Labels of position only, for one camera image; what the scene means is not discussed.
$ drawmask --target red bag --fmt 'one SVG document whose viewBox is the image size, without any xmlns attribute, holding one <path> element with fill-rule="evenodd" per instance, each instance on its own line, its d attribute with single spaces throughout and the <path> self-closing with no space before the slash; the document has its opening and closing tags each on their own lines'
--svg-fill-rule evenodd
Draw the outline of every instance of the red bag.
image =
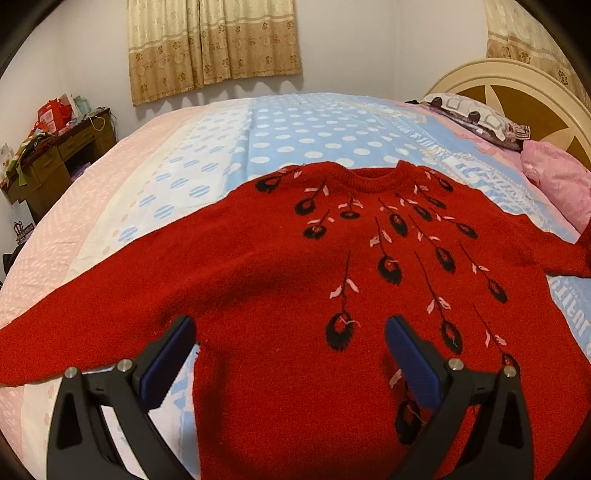
<svg viewBox="0 0 591 480">
<path fill-rule="evenodd" d="M 38 110 L 37 118 L 52 134 L 57 134 L 72 119 L 72 106 L 62 105 L 57 98 L 49 100 Z"/>
</svg>

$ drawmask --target metal bolt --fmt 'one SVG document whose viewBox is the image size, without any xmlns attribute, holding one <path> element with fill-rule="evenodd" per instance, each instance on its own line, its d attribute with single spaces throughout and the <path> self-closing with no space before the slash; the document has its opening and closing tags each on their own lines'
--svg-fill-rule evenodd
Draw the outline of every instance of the metal bolt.
<svg viewBox="0 0 591 480">
<path fill-rule="evenodd" d="M 127 372 L 127 370 L 131 370 L 131 367 L 133 366 L 134 363 L 129 358 L 125 358 L 117 363 L 117 370 L 120 372 Z"/>
<path fill-rule="evenodd" d="M 506 377 L 513 378 L 517 375 L 517 369 L 512 365 L 507 365 L 503 367 L 503 373 Z"/>
<path fill-rule="evenodd" d="M 459 358 L 450 358 L 447 364 L 454 372 L 464 370 L 464 362 L 462 362 Z"/>
<path fill-rule="evenodd" d="M 64 377 L 66 377 L 68 379 L 72 379 L 76 376 L 77 373 L 78 373 L 78 369 L 76 367 L 68 367 L 68 368 L 66 368 L 66 371 L 64 372 Z"/>
</svg>

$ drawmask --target curtain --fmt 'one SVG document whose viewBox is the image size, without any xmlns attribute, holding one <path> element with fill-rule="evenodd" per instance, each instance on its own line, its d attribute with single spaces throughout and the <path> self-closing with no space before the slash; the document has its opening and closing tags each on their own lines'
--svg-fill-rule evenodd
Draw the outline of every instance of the curtain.
<svg viewBox="0 0 591 480">
<path fill-rule="evenodd" d="M 301 73 L 293 0 L 128 0 L 128 36 L 134 105 Z"/>
<path fill-rule="evenodd" d="M 591 110 L 591 99 L 552 36 L 515 0 L 484 0 L 486 56 L 529 63 L 557 79 Z"/>
</svg>

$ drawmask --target pink pillow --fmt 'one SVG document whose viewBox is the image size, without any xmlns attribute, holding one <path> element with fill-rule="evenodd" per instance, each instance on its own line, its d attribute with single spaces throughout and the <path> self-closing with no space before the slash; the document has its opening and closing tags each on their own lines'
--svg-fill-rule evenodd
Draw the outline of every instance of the pink pillow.
<svg viewBox="0 0 591 480">
<path fill-rule="evenodd" d="M 591 171 L 548 142 L 527 140 L 521 166 L 525 176 L 583 233 L 591 218 Z"/>
</svg>

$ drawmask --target patterned pillow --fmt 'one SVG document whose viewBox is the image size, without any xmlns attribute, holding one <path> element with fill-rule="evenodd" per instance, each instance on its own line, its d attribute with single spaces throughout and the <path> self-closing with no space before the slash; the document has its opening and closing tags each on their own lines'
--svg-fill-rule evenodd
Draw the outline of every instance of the patterned pillow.
<svg viewBox="0 0 591 480">
<path fill-rule="evenodd" d="M 488 105 L 462 95 L 431 93 L 421 103 L 503 148 L 521 151 L 521 141 L 530 138 L 528 126 L 518 125 Z"/>
</svg>

